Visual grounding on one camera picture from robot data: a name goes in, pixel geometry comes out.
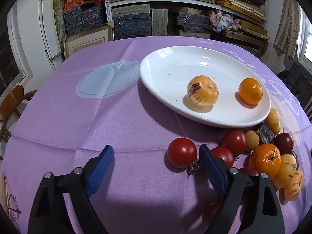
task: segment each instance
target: white plate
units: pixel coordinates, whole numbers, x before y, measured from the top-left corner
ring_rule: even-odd
[[[218,86],[219,98],[211,107],[195,105],[187,95],[189,81],[198,75],[210,77]],[[146,88],[163,104],[191,120],[221,128],[246,128],[269,114],[269,92],[246,65],[220,52],[193,46],[163,48],[147,55],[140,65]],[[263,98],[256,106],[244,104],[238,86],[245,78],[256,79]]]

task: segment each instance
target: tablecloth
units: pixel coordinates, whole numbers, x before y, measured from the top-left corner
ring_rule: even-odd
[[[180,116],[160,103],[139,79],[138,66],[149,53],[189,45],[227,54],[252,69],[265,83],[283,120],[295,137],[294,151],[305,186],[293,202],[281,199],[286,234],[292,233],[312,201],[312,127],[297,99],[273,72],[244,49],[214,40],[188,37],[142,37],[80,50],[43,84],[23,112],[7,144],[1,172],[16,196],[22,234],[45,172],[67,174],[98,156],[110,144],[115,158],[97,194],[90,199],[110,234],[204,233],[202,213],[216,199],[207,177],[173,168],[166,159],[169,143],[186,137],[196,146],[220,143],[225,129]],[[247,156],[234,166],[247,164]],[[74,229],[80,233],[66,197]],[[230,233],[240,224],[240,209]]]

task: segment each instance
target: metal screw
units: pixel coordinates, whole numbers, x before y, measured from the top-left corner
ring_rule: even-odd
[[[263,177],[263,178],[268,178],[268,177],[269,177],[268,174],[266,174],[266,173],[260,173],[260,175],[261,175],[261,177]]]
[[[235,167],[230,168],[230,173],[238,174],[238,170]]]
[[[76,174],[82,173],[82,168],[81,168],[81,167],[77,167],[77,168],[74,170],[74,173],[76,173]]]
[[[45,178],[51,178],[51,176],[52,176],[52,173],[45,173],[45,174],[44,174],[44,177],[45,177]]]

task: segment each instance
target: curtain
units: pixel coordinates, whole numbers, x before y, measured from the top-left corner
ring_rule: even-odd
[[[300,7],[296,0],[284,0],[280,25],[274,44],[295,62],[300,31]]]

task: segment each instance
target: wooden chair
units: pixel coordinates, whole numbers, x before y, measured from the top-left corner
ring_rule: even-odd
[[[17,110],[18,105],[25,99],[30,101],[37,91],[30,91],[24,95],[24,87],[22,85],[16,86],[3,100],[0,105],[0,121],[2,126],[0,129],[0,141],[8,141],[11,133],[7,130],[6,124],[11,114],[14,112],[18,117],[21,117],[21,113]]]
[[[310,122],[312,122],[312,83],[302,73],[294,83],[291,93],[299,95],[298,100]]]

